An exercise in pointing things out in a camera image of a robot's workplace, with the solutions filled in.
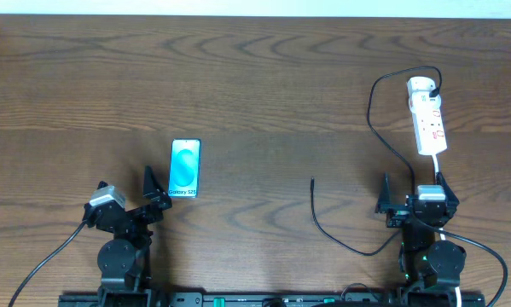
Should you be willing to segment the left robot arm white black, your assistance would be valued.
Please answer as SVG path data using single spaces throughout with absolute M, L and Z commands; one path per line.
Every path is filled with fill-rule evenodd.
M 172 207 L 171 198 L 150 166 L 144 170 L 145 206 L 125 209 L 125 197 L 104 181 L 84 205 L 83 221 L 89 228 L 108 232 L 113 238 L 99 251 L 97 264 L 102 273 L 97 292 L 99 306 L 157 306 L 159 294 L 150 287 L 150 246 L 153 232 L 148 226 L 163 219 Z

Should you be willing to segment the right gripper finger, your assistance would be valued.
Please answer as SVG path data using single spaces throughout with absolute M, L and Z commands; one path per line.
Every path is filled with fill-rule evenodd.
M 375 205 L 376 213 L 386 213 L 392 206 L 388 174 L 385 173 L 382 179 L 381 190 Z
M 444 195 L 446 198 L 446 204 L 448 207 L 457 208 L 460 204 L 460 201 L 452 191 L 452 189 L 449 187 L 448 183 L 444 179 L 444 175 L 442 172 L 438 172 L 436 174 L 436 183 L 441 186 L 444 190 Z

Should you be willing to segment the Galaxy S25 smartphone cyan screen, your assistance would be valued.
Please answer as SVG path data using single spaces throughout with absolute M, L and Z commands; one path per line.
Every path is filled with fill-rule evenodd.
M 200 139 L 174 139 L 168 194 L 175 198 L 196 198 L 200 175 Z

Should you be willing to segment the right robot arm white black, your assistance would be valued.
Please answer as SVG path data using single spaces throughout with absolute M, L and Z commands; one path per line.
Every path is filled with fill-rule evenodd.
M 460 275 L 465 266 L 465 249 L 438 232 L 453 218 L 459 200 L 443 175 L 433 185 L 420 185 L 403 204 L 392 202 L 388 176 L 375 211 L 386 215 L 386 226 L 401 230 L 399 266 L 406 284 L 397 290 L 402 306 L 463 306 Z

